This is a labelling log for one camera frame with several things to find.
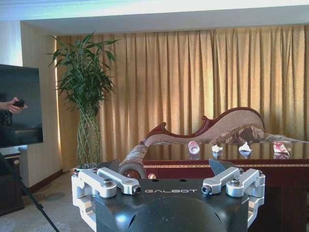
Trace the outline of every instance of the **bamboo plant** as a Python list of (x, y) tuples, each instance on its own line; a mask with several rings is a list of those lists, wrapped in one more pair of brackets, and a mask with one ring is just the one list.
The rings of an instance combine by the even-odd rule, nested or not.
[(100, 132), (96, 116), (100, 104), (107, 94), (114, 92), (114, 85), (108, 75), (108, 63), (115, 61), (112, 44), (117, 40), (92, 42), (92, 34), (73, 44), (62, 43), (52, 55), (51, 64), (65, 66), (66, 72), (59, 80), (56, 89), (59, 95), (66, 94), (66, 99), (73, 102), (72, 110), (80, 112), (77, 132), (78, 168), (94, 168), (99, 163)]

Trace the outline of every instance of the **ceiling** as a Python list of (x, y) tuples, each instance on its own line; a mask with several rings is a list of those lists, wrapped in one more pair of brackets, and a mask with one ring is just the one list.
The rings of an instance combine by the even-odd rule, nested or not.
[(1, 0), (8, 20), (53, 35), (308, 24), (309, 0)]

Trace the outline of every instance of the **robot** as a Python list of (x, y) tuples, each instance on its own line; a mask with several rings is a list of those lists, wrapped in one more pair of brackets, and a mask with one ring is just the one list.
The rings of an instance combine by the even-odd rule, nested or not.
[(246, 232), (265, 175), (209, 160), (214, 177), (134, 179), (107, 166), (72, 176), (73, 205), (95, 232)]

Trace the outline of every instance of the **curtain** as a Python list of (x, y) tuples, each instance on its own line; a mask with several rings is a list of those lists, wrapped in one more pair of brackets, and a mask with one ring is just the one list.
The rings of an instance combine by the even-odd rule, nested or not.
[[(95, 41), (120, 40), (113, 47), (115, 94), (98, 116), (102, 160), (122, 160), (163, 121), (169, 131), (189, 134), (203, 115), (239, 106), (257, 110), (267, 132), (307, 140), (308, 38), (304, 25), (95, 35)], [(64, 104), (60, 97), (67, 170), (76, 165), (78, 114)]]

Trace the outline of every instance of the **baseboard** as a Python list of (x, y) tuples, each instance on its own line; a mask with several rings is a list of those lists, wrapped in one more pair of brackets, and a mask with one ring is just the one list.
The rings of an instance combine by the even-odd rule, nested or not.
[(61, 176), (63, 174), (62, 169), (59, 170), (58, 172), (50, 175), (49, 177), (45, 178), (44, 180), (40, 181), (39, 183), (31, 186), (29, 188), (29, 191), (31, 193), (34, 193), (36, 191), (38, 191), (40, 188), (44, 187), (45, 185), (49, 184), (50, 182), (52, 182), (53, 180), (57, 179), (59, 176)]

